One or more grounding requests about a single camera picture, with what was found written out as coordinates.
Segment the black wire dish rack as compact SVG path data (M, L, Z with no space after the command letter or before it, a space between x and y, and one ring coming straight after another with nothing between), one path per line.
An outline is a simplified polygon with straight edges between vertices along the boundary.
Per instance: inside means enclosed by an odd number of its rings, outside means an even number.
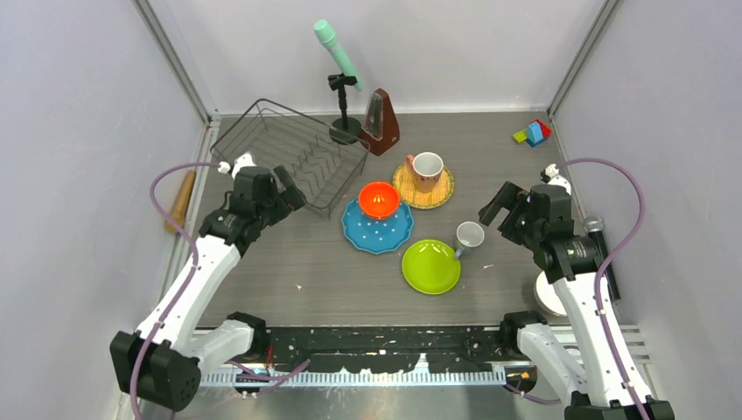
M260 166L283 166L306 197L305 209L328 219L368 156L363 141L337 130L333 119L261 98L220 130L212 156L232 163L249 152Z

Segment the white bowl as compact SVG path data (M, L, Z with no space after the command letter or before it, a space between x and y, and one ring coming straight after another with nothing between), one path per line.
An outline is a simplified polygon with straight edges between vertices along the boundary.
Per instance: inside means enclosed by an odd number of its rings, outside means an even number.
M549 284L544 271L541 271L535 280L534 295L536 302L548 314L561 318L567 317L566 310L553 285Z

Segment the orange bowl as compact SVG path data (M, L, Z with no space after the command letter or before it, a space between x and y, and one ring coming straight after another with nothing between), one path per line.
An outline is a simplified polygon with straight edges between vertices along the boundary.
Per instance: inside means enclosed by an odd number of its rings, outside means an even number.
M402 201L400 193L392 184L381 181L363 186L357 200L360 210L367 217L376 220L392 216Z

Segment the pink ceramic mug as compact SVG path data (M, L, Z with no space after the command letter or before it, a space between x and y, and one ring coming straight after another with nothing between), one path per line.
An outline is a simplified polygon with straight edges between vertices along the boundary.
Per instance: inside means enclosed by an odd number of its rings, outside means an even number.
M445 168L444 160L430 151L408 155L406 163L412 171L413 184L420 193L430 193L438 184Z

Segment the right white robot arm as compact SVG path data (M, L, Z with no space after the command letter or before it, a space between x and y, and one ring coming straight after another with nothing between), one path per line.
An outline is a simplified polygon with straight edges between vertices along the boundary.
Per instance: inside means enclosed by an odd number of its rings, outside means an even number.
M505 182L479 212L489 225L499 211L507 215L498 229L503 238L528 249L561 301L578 356L557 342L537 311L508 313L500 322L500 350L511 359L526 356L540 378L557 392L566 419L672 419L667 401L653 397L620 333L604 261L595 242L574 232L571 195L561 185L525 190Z

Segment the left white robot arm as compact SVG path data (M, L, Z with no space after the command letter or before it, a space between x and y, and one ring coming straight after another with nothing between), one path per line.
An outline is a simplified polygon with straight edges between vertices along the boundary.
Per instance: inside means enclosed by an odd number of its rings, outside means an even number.
M236 356L260 361L270 346L265 321L239 311L199 339L193 333L249 246L265 228L302 208L306 198L283 166L257 166L249 154L215 167L232 177L232 190L203 220L196 238L182 235L191 255L157 307L134 332L118 332L109 345L116 382L129 395L136 419L143 416L143 401L172 413L183 410L203 376Z

